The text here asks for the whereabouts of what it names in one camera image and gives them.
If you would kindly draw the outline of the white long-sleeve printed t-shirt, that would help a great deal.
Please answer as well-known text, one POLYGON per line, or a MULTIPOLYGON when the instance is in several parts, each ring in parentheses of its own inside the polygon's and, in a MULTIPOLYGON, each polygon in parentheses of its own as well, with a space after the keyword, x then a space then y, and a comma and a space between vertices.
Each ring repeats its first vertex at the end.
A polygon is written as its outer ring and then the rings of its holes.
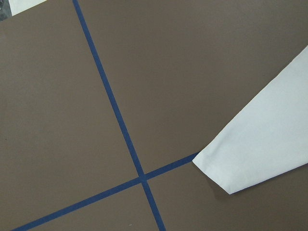
POLYGON ((228 194, 308 162, 308 51, 304 49, 193 159, 228 194))

